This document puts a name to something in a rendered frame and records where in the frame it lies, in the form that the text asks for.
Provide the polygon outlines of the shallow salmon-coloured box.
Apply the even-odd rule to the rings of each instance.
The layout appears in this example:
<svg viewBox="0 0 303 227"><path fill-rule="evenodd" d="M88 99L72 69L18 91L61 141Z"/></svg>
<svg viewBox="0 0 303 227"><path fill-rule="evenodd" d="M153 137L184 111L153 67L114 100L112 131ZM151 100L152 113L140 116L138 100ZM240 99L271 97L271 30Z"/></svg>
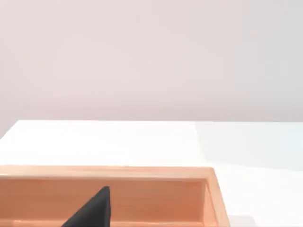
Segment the shallow salmon-coloured box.
<svg viewBox="0 0 303 227"><path fill-rule="evenodd" d="M60 227L100 189L111 227L231 227L211 167L0 165L0 227Z"/></svg>

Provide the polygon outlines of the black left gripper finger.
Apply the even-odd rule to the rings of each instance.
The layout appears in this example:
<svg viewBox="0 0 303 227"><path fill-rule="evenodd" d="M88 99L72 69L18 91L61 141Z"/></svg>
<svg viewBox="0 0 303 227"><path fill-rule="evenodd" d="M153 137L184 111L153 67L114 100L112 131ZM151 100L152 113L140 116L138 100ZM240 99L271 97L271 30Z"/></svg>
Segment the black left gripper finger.
<svg viewBox="0 0 303 227"><path fill-rule="evenodd" d="M110 227L110 188L103 187L61 227Z"/></svg>

